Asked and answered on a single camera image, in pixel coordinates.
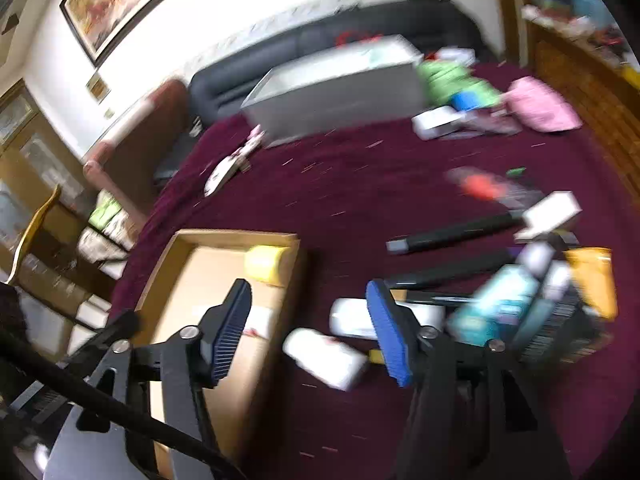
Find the yellow sponge block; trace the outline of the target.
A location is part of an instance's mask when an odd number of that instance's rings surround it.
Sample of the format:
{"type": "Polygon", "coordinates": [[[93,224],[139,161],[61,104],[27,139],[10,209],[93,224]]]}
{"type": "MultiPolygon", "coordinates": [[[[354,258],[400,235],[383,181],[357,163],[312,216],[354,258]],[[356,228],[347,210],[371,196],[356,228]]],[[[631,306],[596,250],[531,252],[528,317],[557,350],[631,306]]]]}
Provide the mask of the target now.
{"type": "Polygon", "coordinates": [[[288,248],[282,246],[256,245],[244,258],[246,275],[269,286],[283,286],[287,265],[288,248]]]}

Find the black marker grey cap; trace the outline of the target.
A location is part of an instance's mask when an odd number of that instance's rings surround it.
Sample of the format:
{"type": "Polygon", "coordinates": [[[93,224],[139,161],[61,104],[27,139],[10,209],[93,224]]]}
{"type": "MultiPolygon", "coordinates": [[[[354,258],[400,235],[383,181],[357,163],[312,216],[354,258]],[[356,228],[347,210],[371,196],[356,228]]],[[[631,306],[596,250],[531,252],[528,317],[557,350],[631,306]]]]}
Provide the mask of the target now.
{"type": "Polygon", "coordinates": [[[385,246],[391,255],[427,252],[515,228],[522,224],[523,214],[522,210],[511,210],[504,214],[476,218],[452,226],[443,226],[430,232],[388,240],[385,246]]]}

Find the wooden yellow chair back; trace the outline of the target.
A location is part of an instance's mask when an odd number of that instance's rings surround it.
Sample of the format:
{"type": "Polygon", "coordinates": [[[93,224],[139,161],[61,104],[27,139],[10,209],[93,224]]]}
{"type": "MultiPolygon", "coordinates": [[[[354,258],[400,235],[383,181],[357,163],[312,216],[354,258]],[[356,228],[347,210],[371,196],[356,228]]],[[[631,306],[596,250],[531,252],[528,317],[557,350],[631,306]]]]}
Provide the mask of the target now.
{"type": "Polygon", "coordinates": [[[4,284],[8,286],[14,286],[17,284],[18,274],[20,274],[21,266],[24,259],[30,252],[32,242],[34,241],[35,236],[40,228],[43,226],[47,214],[58,203],[61,195],[62,186],[57,184],[55,185],[51,196],[37,209],[37,211],[30,219],[29,224],[26,226],[21,239],[14,250],[11,270],[8,277],[4,281],[4,284]]]}

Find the white bottle red label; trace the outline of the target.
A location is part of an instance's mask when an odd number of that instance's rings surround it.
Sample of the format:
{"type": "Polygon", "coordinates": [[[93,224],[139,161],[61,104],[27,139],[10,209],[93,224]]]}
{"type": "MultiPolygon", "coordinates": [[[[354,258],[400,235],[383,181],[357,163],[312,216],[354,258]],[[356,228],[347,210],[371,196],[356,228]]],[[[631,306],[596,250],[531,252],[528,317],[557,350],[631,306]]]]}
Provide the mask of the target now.
{"type": "Polygon", "coordinates": [[[283,352],[320,382],[347,391],[366,369],[368,357],[311,328],[296,328],[286,336],[283,352]]]}

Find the clear tube red contents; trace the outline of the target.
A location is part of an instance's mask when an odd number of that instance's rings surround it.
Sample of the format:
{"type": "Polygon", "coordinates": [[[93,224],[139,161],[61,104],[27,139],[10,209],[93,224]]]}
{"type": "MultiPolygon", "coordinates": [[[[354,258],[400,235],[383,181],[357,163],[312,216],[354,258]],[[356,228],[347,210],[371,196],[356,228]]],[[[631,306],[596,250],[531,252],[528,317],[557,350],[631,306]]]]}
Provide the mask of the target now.
{"type": "Polygon", "coordinates": [[[500,176],[469,166],[452,168],[446,172],[446,179],[457,185],[465,195],[500,204],[509,210],[528,209],[544,198],[543,192],[527,185],[522,177],[523,173],[518,170],[500,176]]]}

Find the white small box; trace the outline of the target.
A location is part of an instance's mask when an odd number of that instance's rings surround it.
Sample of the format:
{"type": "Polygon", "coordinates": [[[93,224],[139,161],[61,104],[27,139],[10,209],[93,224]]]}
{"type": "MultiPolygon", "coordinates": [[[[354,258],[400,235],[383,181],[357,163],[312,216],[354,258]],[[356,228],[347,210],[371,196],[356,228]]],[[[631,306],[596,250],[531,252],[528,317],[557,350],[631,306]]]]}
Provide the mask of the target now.
{"type": "Polygon", "coordinates": [[[450,106],[441,106],[414,116],[411,123],[414,133],[427,141],[461,130],[470,117],[470,112],[458,112],[450,106]]]}

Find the teal packet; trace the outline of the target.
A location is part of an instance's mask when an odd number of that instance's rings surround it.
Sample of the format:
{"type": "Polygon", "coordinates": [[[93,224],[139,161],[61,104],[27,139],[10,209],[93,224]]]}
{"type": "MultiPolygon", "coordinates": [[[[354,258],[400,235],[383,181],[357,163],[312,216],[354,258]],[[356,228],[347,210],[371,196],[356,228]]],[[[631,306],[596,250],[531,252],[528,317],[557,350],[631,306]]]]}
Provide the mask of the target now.
{"type": "Polygon", "coordinates": [[[521,266],[503,266],[448,316],[449,335],[477,347],[491,339],[510,341],[538,286],[539,281],[521,266]]]}

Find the grey rectangular gift box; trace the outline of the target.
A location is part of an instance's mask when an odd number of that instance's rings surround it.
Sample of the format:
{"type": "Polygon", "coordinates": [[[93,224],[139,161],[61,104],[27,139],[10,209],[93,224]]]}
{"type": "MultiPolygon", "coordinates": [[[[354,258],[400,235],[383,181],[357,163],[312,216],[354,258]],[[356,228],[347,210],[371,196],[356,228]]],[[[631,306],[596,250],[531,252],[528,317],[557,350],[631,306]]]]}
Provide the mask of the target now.
{"type": "Polygon", "coordinates": [[[241,105],[265,146],[335,129],[408,118],[425,110],[423,54],[401,36],[354,42],[270,70],[241,105]]]}

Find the green cloth item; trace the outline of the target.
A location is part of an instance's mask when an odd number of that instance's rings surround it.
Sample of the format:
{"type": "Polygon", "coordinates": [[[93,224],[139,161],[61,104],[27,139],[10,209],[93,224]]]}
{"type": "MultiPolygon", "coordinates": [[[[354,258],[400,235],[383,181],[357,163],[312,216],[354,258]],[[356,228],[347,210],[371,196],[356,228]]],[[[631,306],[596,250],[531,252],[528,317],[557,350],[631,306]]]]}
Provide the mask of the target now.
{"type": "Polygon", "coordinates": [[[435,105],[447,104],[459,92],[473,92],[480,107],[494,107],[501,103],[502,93],[487,80],[477,78],[464,65],[452,61],[424,61],[418,68],[427,101],[435,105]]]}

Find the white bottle green label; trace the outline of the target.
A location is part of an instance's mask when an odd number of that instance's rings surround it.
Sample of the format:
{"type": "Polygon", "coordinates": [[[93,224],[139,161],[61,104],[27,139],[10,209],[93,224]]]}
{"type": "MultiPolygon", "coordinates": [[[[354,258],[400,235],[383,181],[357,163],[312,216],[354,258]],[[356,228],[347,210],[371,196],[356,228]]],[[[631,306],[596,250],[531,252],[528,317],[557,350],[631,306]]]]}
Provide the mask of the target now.
{"type": "MultiPolygon", "coordinates": [[[[398,301],[399,307],[409,309],[420,326],[431,325],[439,330],[445,319],[446,310],[436,304],[410,304],[398,301]]],[[[332,335],[375,340],[378,324],[387,321],[390,315],[385,308],[374,309],[371,316],[367,300],[361,298],[338,298],[329,314],[329,329],[332,335]]]]}

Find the pink cloth pouch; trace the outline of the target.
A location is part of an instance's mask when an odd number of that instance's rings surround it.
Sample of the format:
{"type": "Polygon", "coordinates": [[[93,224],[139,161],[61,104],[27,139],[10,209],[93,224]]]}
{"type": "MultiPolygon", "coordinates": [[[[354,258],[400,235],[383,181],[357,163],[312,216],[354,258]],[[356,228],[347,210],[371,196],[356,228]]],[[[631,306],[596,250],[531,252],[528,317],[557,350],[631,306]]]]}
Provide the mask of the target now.
{"type": "Polygon", "coordinates": [[[533,76],[514,80],[503,101],[524,126],[541,133],[567,132],[582,126],[570,103],[533,76]]]}

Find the orange yellow packet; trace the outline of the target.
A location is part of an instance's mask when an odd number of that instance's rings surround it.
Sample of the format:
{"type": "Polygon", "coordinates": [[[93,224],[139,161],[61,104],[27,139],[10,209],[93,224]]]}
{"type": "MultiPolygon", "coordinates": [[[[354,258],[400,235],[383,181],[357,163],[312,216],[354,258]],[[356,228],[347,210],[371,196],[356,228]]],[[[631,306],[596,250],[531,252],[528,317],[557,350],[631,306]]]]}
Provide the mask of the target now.
{"type": "Polygon", "coordinates": [[[612,252],[604,247],[573,248],[564,256],[585,304],[607,321],[618,315],[612,252]]]}

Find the wooden glass cabinet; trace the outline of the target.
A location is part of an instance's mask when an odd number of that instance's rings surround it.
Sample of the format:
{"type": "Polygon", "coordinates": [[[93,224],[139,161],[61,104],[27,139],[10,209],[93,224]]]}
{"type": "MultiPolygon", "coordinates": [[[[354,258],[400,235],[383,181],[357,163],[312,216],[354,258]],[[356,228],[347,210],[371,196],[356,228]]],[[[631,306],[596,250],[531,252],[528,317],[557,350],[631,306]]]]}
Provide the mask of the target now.
{"type": "Polygon", "coordinates": [[[79,159],[54,131],[24,81],[1,96],[1,244],[13,250],[36,210],[61,189],[44,226],[62,242],[76,242],[98,192],[79,159]]]}

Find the white patterned key case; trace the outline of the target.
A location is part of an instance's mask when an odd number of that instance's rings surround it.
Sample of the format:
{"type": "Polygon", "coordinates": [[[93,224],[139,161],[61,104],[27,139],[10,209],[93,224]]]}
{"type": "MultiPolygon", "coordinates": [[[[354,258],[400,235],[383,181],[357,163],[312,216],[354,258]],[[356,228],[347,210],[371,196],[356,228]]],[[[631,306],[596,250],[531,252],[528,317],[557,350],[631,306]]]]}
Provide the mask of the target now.
{"type": "Polygon", "coordinates": [[[216,194],[238,171],[247,170],[250,166],[248,159],[260,147],[264,136],[261,126],[254,127],[239,148],[218,162],[205,182],[205,197],[216,194]]]}

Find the maroon bed blanket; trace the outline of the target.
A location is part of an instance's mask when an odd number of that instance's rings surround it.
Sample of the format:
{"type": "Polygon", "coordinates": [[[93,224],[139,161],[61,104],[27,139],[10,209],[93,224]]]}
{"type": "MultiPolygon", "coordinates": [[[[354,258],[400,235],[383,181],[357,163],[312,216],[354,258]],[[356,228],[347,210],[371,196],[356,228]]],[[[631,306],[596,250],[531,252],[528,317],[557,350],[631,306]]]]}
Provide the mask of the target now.
{"type": "MultiPolygon", "coordinates": [[[[639,479],[639,429],[605,465],[604,450],[639,393],[639,207],[591,132],[559,136],[524,129],[515,136],[422,141],[410,119],[362,130],[320,133],[259,151],[250,170],[204,197],[209,171],[243,141],[238,115],[211,126],[168,183],[112,296],[112,313],[133,309],[157,259],[181,229],[297,234],[308,255],[294,326],[328,331],[338,297],[363,297],[372,278],[413,272],[512,245],[502,233],[436,252],[392,256],[391,238],[431,231],[485,214],[498,204],[474,200],[448,181],[451,168],[495,174],[524,167],[544,192],[569,190],[582,213],[574,233],[586,246],[612,249],[620,314],[605,348],[562,370],[541,397],[576,478],[639,479]]],[[[382,366],[349,392],[320,384],[280,355],[259,426],[241,469],[250,479],[386,479],[411,392],[382,366]]]]}

